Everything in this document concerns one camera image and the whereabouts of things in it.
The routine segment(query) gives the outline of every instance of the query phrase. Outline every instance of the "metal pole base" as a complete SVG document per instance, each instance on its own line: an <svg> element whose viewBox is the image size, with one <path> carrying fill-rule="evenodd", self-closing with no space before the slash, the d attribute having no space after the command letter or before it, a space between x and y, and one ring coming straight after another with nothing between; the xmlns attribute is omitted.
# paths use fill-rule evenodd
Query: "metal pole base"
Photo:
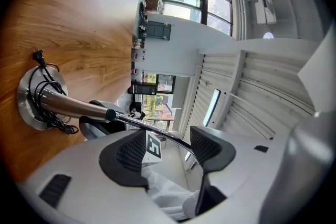
<svg viewBox="0 0 336 224"><path fill-rule="evenodd" d="M31 100L28 98L28 85L29 85L29 80L30 77L33 73L33 71L36 69L37 67L34 67L32 69L30 69L21 79L19 87L17 88L17 105L19 108L19 113L21 115L21 117L23 118L23 120L30 125L31 127L33 127L34 129L37 130L48 130L50 129L50 127L47 126L46 122L43 122L34 105L32 104ZM65 85L64 79L62 77L62 75L57 72L56 69L52 68L52 67L47 67L50 75L54 78L55 81L59 82L62 86L62 89L64 90L64 92L66 94L68 94L68 89L67 86ZM32 82L30 85L30 90L32 92L32 94L34 94L35 88L36 86L46 80L45 77L46 76L48 78L48 75L46 74L45 70L42 68L39 68L34 76L32 77ZM48 85L46 87L47 89L53 89L52 86ZM58 115L59 119L62 120L64 116L62 115Z"/></svg>

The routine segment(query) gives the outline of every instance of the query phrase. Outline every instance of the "black logo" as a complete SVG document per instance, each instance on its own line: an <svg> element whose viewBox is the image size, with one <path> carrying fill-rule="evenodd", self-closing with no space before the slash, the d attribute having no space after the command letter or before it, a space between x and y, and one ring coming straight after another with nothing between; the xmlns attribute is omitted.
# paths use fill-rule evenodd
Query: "black logo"
<svg viewBox="0 0 336 224"><path fill-rule="evenodd" d="M148 135L147 151L154 156L161 158L160 142Z"/></svg>

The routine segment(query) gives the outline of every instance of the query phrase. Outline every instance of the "wooden floor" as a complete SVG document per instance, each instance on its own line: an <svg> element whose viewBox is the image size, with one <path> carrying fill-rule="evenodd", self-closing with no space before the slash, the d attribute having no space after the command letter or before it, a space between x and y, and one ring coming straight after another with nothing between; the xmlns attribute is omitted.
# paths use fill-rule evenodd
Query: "wooden floor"
<svg viewBox="0 0 336 224"><path fill-rule="evenodd" d="M116 99L130 86L131 41L138 0L13 0L0 37L0 152L13 178L24 181L64 148L84 140L53 129L37 131L18 113L20 79L44 50L59 66L69 96Z"/></svg>

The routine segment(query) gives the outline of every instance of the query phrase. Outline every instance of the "black cable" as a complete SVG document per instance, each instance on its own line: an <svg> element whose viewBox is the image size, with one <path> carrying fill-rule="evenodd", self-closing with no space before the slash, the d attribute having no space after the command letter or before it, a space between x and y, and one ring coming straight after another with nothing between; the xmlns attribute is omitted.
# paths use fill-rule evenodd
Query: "black cable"
<svg viewBox="0 0 336 224"><path fill-rule="evenodd" d="M41 105L41 97L43 95L43 90L45 87L49 85L52 86L58 93L66 95L65 91L62 89L61 84L52 77L52 75L47 69L47 66L54 66L59 72L58 66L54 63L46 63L44 61L42 50L35 51L33 53L33 59L38 62L39 66L31 73L31 76L29 78L28 97L30 98L31 103L34 105L41 120L46 122L49 127L59 128L61 131L65 132L66 134L76 134L79 131L78 128L74 125L67 124L71 120L71 118L69 118L66 122L64 122L58 118L57 114L55 114L54 112L45 110ZM42 74L45 80L40 82L36 86L34 94L32 94L31 81L34 77L34 74L36 73L38 69L40 69L41 72L43 71L46 72L46 74Z"/></svg>

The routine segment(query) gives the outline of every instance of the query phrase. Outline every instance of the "chrome pole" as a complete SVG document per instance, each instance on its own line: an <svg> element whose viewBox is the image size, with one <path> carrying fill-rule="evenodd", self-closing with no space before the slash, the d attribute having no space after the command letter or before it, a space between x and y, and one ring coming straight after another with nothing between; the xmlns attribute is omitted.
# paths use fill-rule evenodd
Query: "chrome pole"
<svg viewBox="0 0 336 224"><path fill-rule="evenodd" d="M83 101L79 101L77 99L68 97L64 94L58 93L52 89L43 89L43 93L41 96L41 106L48 111L61 114L64 116L70 116L73 118L80 118L81 116L87 116L94 120L98 121L112 121L118 120L127 124L130 124L135 127L139 127L150 132L154 132L158 135L167 138L179 146L185 148L190 153L193 153L191 146L185 142L184 140L176 137L172 133L156 127L147 122L139 121L137 119L128 117L122 113L116 112L113 109L108 109L103 106L98 106L94 104L89 104Z"/></svg>

